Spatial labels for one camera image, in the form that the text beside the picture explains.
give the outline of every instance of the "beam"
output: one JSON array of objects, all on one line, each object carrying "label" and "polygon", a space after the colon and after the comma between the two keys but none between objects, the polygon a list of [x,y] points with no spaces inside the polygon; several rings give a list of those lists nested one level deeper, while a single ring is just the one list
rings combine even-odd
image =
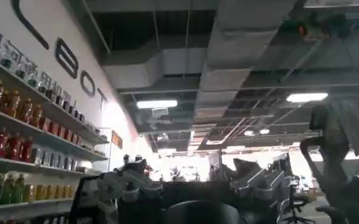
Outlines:
[{"label": "beam", "polygon": [[[219,93],[226,91],[249,90],[249,89],[272,89],[272,88],[329,88],[329,87],[343,87],[343,86],[359,86],[359,70],[344,71],[344,70],[329,70],[322,71],[308,70],[302,72],[300,77],[291,77],[280,83],[277,79],[270,79],[264,75],[250,76],[243,86],[239,89],[219,89],[208,90],[207,86],[203,91],[207,93]],[[148,93],[182,93],[182,92],[198,92],[199,78],[164,78],[159,80],[151,87],[145,88],[130,88],[119,89],[121,94],[148,94]],[[250,97],[249,100],[256,100],[256,97]]]},{"label": "beam", "polygon": [[[192,10],[216,10],[217,0],[193,0]],[[187,10],[188,1],[178,0],[155,0],[157,11],[178,11]],[[151,2],[145,0],[95,0],[88,1],[92,12],[151,12]]]},{"label": "beam", "polygon": [[284,135],[268,135],[254,137],[239,137],[227,139],[221,145],[200,145],[199,150],[224,149],[229,145],[244,145],[246,147],[261,147],[275,145],[291,145],[293,142],[299,142],[305,138],[319,136],[318,133],[297,133]]},{"label": "beam", "polygon": [[118,92],[125,94],[148,94],[148,93],[184,93],[197,92],[199,89],[199,77],[188,78],[162,78],[151,87],[119,89]]},{"label": "beam", "polygon": [[[281,123],[281,124],[272,124],[270,127],[285,127],[285,126],[308,126],[309,122],[295,122],[295,123]],[[257,125],[250,125],[248,126],[249,128],[252,127],[256,127]],[[229,129],[229,128],[233,128],[234,125],[229,125],[229,126],[220,126],[220,127],[215,127],[216,129]]]},{"label": "beam", "polygon": [[240,90],[271,88],[328,88],[339,86],[359,86],[359,70],[357,71],[307,71],[300,77],[291,77],[280,83],[276,79],[260,76],[247,79]]}]

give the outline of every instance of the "exposed ceiling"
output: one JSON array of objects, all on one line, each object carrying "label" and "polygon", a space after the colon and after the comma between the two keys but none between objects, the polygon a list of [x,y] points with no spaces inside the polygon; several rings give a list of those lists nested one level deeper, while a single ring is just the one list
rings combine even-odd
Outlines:
[{"label": "exposed ceiling", "polygon": [[[303,9],[304,1],[293,0],[70,1],[154,149],[291,144],[317,133],[308,130],[315,103],[289,103],[290,93],[359,97],[359,7]],[[178,106],[163,116],[136,106],[156,99],[176,99]],[[270,132],[259,134],[265,128]],[[255,136],[245,136],[247,130]]]}]

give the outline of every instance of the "ceiling light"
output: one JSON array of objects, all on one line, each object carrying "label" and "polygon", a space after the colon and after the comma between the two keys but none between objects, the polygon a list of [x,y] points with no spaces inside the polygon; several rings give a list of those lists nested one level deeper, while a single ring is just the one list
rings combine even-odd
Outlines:
[{"label": "ceiling light", "polygon": [[206,142],[206,144],[207,144],[207,145],[220,145],[220,144],[222,144],[222,142],[223,142],[222,140],[220,140],[220,141],[209,141],[209,140],[208,140],[208,141]]},{"label": "ceiling light", "polygon": [[177,151],[177,149],[174,149],[174,148],[163,148],[163,149],[157,150],[157,152],[162,153],[162,154],[172,154],[176,151]]},{"label": "ceiling light", "polygon": [[331,8],[359,6],[359,0],[308,0],[304,8]]},{"label": "ceiling light", "polygon": [[176,100],[147,100],[137,102],[139,109],[176,107],[177,105],[178,101]]},{"label": "ceiling light", "polygon": [[306,103],[309,101],[320,101],[328,96],[328,93],[294,93],[286,99],[292,103]]},{"label": "ceiling light", "polygon": [[240,149],[245,149],[246,146],[245,145],[230,145],[227,146],[227,149],[229,150],[240,150]]},{"label": "ceiling light", "polygon": [[262,129],[262,130],[259,131],[259,133],[260,133],[261,135],[267,135],[268,133],[270,133],[270,130],[268,130],[268,129]]},{"label": "ceiling light", "polygon": [[194,138],[194,130],[190,132],[190,141],[193,141]]},{"label": "ceiling light", "polygon": [[253,131],[245,131],[244,135],[245,136],[254,136],[254,132]]}]

